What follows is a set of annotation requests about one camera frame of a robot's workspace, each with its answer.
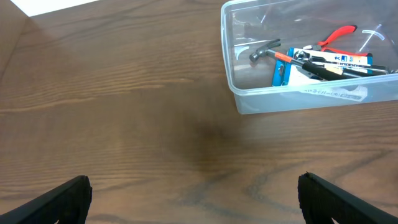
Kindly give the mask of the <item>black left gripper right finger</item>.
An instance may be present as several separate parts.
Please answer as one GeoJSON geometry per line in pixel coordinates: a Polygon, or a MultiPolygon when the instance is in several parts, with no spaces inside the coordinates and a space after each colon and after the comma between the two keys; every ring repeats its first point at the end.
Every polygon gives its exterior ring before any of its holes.
{"type": "Polygon", "coordinates": [[[313,173],[298,178],[297,190],[306,224],[397,224],[397,217],[313,173]]]}

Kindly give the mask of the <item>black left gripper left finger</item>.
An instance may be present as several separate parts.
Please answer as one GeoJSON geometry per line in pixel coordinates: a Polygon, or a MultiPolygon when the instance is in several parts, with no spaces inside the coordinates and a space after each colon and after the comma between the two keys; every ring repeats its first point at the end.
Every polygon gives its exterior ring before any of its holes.
{"type": "Polygon", "coordinates": [[[43,195],[1,215],[1,223],[85,224],[93,196],[86,175],[78,175],[43,195]]]}

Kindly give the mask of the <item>small hammer orange black handle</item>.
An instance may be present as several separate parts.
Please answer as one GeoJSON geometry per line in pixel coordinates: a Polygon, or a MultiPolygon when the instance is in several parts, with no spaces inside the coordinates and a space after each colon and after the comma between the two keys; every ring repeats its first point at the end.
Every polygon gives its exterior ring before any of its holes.
{"type": "Polygon", "coordinates": [[[254,53],[249,56],[249,59],[252,63],[256,63],[260,58],[271,57],[275,60],[281,60],[285,63],[289,63],[291,65],[295,65],[309,73],[312,73],[322,79],[332,81],[332,80],[343,80],[348,79],[346,75],[335,73],[325,69],[324,67],[320,67],[310,62],[303,62],[293,57],[290,57],[286,54],[276,52],[273,50],[275,47],[279,47],[281,45],[280,39],[274,39],[264,44],[263,46],[256,49],[254,53]]]}

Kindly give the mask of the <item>blue white screwdriver box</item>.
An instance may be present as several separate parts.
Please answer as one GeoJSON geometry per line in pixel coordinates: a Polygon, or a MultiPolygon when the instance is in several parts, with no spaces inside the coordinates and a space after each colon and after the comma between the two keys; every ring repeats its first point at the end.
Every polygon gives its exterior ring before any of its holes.
{"type": "MultiPolygon", "coordinates": [[[[290,48],[287,55],[292,56],[293,49],[290,48]]],[[[274,77],[272,81],[273,86],[299,86],[299,85],[309,85],[323,82],[324,79],[309,73],[295,65],[285,63],[283,61],[276,61],[274,77]]],[[[338,98],[342,100],[350,100],[362,102],[369,94],[367,87],[362,85],[354,86],[343,86],[335,88],[323,88],[323,89],[313,89],[304,90],[304,93],[309,93],[312,95],[329,96],[332,98],[338,98]]]]}

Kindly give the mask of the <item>black yellow precision screwdriver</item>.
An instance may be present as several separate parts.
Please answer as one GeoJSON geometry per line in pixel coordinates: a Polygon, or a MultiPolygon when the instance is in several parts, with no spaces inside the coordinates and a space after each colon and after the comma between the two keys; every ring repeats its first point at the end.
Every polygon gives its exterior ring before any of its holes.
{"type": "Polygon", "coordinates": [[[348,77],[359,78],[359,77],[372,77],[378,75],[387,75],[390,74],[391,71],[383,68],[383,67],[344,67],[344,66],[333,66],[333,65],[324,65],[325,69],[331,72],[335,72],[339,75],[346,75],[348,77]]]}

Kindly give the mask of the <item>red handled pliers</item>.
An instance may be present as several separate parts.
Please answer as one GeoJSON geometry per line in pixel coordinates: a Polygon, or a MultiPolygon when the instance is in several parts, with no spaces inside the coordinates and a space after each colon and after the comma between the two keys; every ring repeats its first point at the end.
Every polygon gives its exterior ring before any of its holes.
{"type": "Polygon", "coordinates": [[[372,53],[352,53],[352,52],[347,52],[347,51],[327,47],[327,45],[334,42],[337,38],[344,36],[344,35],[354,33],[357,28],[358,28],[357,25],[348,25],[348,26],[340,27],[340,28],[334,30],[324,40],[319,41],[317,44],[304,46],[303,49],[336,53],[336,54],[346,54],[346,55],[359,56],[359,57],[372,57],[373,56],[372,53]]]}

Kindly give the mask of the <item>clear plastic container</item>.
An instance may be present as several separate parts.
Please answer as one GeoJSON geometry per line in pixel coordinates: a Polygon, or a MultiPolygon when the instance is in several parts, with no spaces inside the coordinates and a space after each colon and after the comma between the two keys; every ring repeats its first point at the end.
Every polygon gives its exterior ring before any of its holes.
{"type": "Polygon", "coordinates": [[[228,1],[221,44],[230,90],[242,114],[354,105],[397,99],[396,1],[228,1]],[[269,42],[293,55],[351,26],[329,46],[370,54],[369,76],[323,82],[294,65],[250,55],[269,42]]]}

